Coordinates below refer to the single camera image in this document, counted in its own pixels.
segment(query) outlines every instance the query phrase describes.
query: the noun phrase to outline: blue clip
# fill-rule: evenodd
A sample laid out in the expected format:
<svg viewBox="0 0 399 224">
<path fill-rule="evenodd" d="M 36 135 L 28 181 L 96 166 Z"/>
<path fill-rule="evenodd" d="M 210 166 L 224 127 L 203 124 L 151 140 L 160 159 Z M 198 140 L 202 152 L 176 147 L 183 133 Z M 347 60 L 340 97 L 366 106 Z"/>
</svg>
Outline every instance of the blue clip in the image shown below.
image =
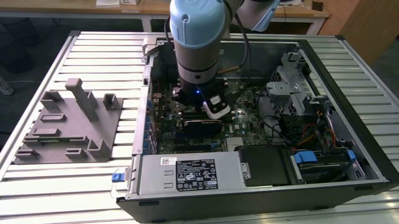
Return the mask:
<svg viewBox="0 0 399 224">
<path fill-rule="evenodd" d="M 124 182 L 124 174 L 112 174 L 112 183 Z"/>
<path fill-rule="evenodd" d="M 149 100 L 147 101 L 147 109 L 152 109 L 152 102 Z"/>
<path fill-rule="evenodd" d="M 318 162 L 316 155 L 312 151 L 302 151 L 294 155 L 296 163 Z"/>
<path fill-rule="evenodd" d="M 143 142 L 143 148 L 148 148 L 148 146 L 149 146 L 149 142 Z"/>
<path fill-rule="evenodd" d="M 348 150 L 348 156 L 350 156 L 351 161 L 355 161 L 356 155 L 352 150 Z"/>
</svg>

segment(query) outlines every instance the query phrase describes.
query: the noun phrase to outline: white sticker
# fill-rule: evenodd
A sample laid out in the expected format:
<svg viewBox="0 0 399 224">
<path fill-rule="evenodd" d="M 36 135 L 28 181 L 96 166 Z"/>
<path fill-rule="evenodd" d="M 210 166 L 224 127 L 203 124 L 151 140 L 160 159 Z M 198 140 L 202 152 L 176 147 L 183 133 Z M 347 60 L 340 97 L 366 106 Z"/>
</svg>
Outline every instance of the white sticker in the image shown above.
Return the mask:
<svg viewBox="0 0 399 224">
<path fill-rule="evenodd" d="M 139 13 L 139 10 L 121 10 L 123 13 Z"/>
<path fill-rule="evenodd" d="M 176 165 L 176 157 L 161 157 L 161 165 Z"/>
</svg>

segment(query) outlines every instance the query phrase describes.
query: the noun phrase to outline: black cable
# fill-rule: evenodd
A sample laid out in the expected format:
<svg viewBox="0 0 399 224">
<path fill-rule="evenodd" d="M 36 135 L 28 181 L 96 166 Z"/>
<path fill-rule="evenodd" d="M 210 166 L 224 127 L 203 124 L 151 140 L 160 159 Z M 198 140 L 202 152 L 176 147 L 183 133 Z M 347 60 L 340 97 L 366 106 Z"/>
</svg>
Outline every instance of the black cable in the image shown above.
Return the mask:
<svg viewBox="0 0 399 224">
<path fill-rule="evenodd" d="M 284 8 L 284 23 L 286 23 L 286 22 L 287 22 L 286 6 L 284 6 L 284 5 L 282 5 L 282 3 L 279 3 L 279 5 L 280 5 L 280 6 L 283 6 L 283 8 Z"/>
<path fill-rule="evenodd" d="M 258 116 L 260 117 L 260 112 L 259 112 L 259 99 L 260 98 L 258 98 Z M 266 118 L 266 117 L 272 117 L 272 118 L 278 118 L 279 119 L 279 117 L 278 116 L 275 116 L 275 115 L 266 115 L 266 116 L 263 116 L 263 117 L 260 117 L 260 122 L 272 130 L 272 132 L 275 132 L 280 137 L 282 137 L 282 139 L 283 139 L 283 141 L 287 143 L 287 145 L 290 145 L 290 146 L 294 146 L 295 145 L 295 143 L 268 124 L 268 123 L 266 123 L 264 121 L 263 121 L 263 119 Z"/>
<path fill-rule="evenodd" d="M 167 30 L 167 26 L 168 26 L 169 22 L 171 22 L 171 16 L 167 18 L 167 21 L 163 24 L 163 31 L 164 31 L 164 36 L 167 37 L 168 43 L 174 46 L 174 43 L 169 39 L 168 30 Z"/>
<path fill-rule="evenodd" d="M 284 141 L 280 141 L 280 142 L 274 142 L 274 138 L 282 138 L 282 137 L 275 137 L 275 131 L 272 130 L 272 137 L 271 137 L 271 140 L 270 140 L 270 142 L 272 143 L 272 144 L 283 144 L 284 143 Z"/>
<path fill-rule="evenodd" d="M 224 2 L 224 5 L 226 5 L 226 7 L 228 9 L 230 14 L 232 15 L 231 7 L 230 7 L 230 4 L 228 4 L 227 0 L 223 0 L 223 2 Z M 224 74 L 224 73 L 228 73 L 231 71 L 239 70 L 244 66 L 247 60 L 250 61 L 250 72 L 252 70 L 250 41 L 248 41 L 248 37 L 247 37 L 246 31 L 244 31 L 244 26 L 243 26 L 243 23 L 242 23 L 242 20 L 239 18 L 238 13 L 235 14 L 235 18 L 236 18 L 238 26 L 239 26 L 239 29 L 242 31 L 243 38 L 244 38 L 244 45 L 246 45 L 244 58 L 243 58 L 242 63 L 238 66 L 234 66 L 234 67 L 231 67 L 228 69 L 218 71 L 218 74 Z"/>
</svg>

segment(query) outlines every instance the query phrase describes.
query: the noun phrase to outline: barcode sticker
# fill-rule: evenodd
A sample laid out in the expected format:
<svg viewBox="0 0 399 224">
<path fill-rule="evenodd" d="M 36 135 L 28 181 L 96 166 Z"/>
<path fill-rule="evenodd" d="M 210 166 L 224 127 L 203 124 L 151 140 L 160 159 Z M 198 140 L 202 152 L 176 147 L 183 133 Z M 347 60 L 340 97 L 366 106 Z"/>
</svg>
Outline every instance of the barcode sticker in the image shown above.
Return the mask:
<svg viewBox="0 0 399 224">
<path fill-rule="evenodd" d="M 175 165 L 176 160 L 176 157 L 161 157 L 161 165 Z"/>
</svg>

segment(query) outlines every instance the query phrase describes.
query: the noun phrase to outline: aluminum extrusion table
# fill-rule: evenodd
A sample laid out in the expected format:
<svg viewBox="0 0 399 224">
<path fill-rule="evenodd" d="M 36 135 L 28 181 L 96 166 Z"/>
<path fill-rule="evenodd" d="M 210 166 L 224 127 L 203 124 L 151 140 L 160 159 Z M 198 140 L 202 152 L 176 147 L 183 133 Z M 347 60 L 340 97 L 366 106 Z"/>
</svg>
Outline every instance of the aluminum extrusion table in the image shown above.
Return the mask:
<svg viewBox="0 0 399 224">
<path fill-rule="evenodd" d="M 1 223 L 112 223 L 132 224 L 113 197 L 125 193 L 125 183 L 112 185 L 111 174 L 128 167 L 143 74 L 149 74 L 143 51 L 156 43 L 160 33 L 72 32 L 49 68 L 5 147 L 0 153 Z M 248 35 L 256 39 L 307 39 L 348 101 L 363 119 L 392 164 L 399 168 L 399 100 L 344 40 L 334 36 Z M 104 163 L 11 165 L 21 139 L 43 108 L 44 91 L 63 97 L 68 78 L 80 78 L 95 96 L 115 93 L 124 98 L 112 160 Z M 315 81 L 319 92 L 320 84 Z M 399 188 L 363 196 L 327 210 L 184 221 L 199 223 L 398 223 Z"/>
</svg>

